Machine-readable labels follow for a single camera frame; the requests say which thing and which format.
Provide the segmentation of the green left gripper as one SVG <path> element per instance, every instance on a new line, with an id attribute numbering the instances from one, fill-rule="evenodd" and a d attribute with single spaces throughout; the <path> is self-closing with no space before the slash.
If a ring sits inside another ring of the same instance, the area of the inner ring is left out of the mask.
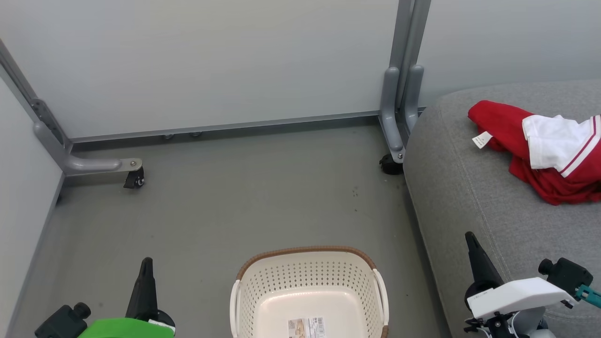
<path id="1" fill-rule="evenodd" d="M 134 283 L 126 317 L 112 317 L 94 321 L 80 338 L 174 338 L 175 324 L 168 318 L 160 321 L 153 260 L 142 260 Z"/>

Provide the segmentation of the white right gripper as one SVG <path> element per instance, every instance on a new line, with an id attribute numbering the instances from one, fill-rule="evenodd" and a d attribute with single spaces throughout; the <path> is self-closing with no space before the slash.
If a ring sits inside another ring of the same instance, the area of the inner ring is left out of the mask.
<path id="1" fill-rule="evenodd" d="M 464 331 L 487 338 L 553 338 L 541 325 L 547 306 L 562 303 L 571 308 L 575 299 L 539 277 L 504 284 L 474 233 L 464 237 L 473 276 L 464 295 L 473 318 L 466 320 Z"/>

